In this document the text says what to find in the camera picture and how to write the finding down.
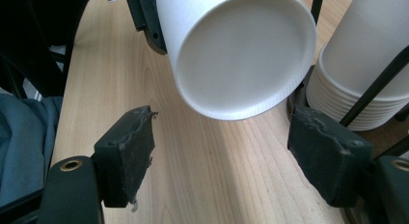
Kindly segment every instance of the chair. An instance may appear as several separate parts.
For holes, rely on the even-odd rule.
[[[75,33],[89,0],[0,0],[0,86],[26,98],[27,78],[43,97],[62,96]],[[65,45],[65,55],[51,45]],[[64,63],[60,70],[57,62]]]

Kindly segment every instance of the stack of cups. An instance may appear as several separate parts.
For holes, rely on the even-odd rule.
[[[353,0],[321,49],[310,83],[310,107],[340,121],[394,57],[409,45],[409,0]],[[409,102],[409,65],[348,126],[382,126]]]

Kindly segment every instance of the black metal rod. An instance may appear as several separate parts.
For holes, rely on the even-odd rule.
[[[50,51],[52,58],[58,63],[64,63],[66,60],[66,55],[58,53],[58,52],[53,52]]]
[[[0,220],[2,223],[33,223],[23,220],[37,218],[31,214],[36,213],[40,208],[41,198],[42,189],[1,207]]]
[[[409,135],[400,140],[397,144],[391,146],[388,150],[376,157],[379,158],[384,155],[401,156],[409,151]]]
[[[392,62],[382,71],[364,94],[352,106],[340,121],[348,126],[368,106],[368,104],[388,85],[389,82],[409,63],[409,46],[406,46]]]
[[[409,116],[409,106],[405,107],[403,110],[395,114],[395,119],[403,122],[406,120],[406,118],[408,118],[408,116]]]
[[[321,12],[323,0],[313,0],[313,4],[311,6],[311,14],[315,20],[315,25],[318,23],[319,13]]]

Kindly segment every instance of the wooden table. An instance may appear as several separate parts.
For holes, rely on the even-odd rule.
[[[310,7],[313,0],[303,1]],[[324,1],[315,56],[350,1]],[[136,32],[125,0],[90,1],[76,35],[53,163],[91,156],[124,112],[147,104],[159,116],[139,209],[104,209],[106,223],[344,223],[286,148],[284,102],[238,122],[198,114],[177,93],[168,56]]]

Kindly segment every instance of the black bracket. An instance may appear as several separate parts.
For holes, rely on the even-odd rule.
[[[153,151],[148,106],[126,112],[96,143],[95,161],[101,199],[107,208],[136,203],[136,192],[150,167]]]
[[[352,208],[361,198],[369,223],[409,223],[409,160],[372,160],[368,141],[305,106],[294,107],[288,148],[328,205]]]
[[[144,31],[150,47],[159,54],[166,54],[166,44],[160,27],[156,0],[126,0],[137,31]]]

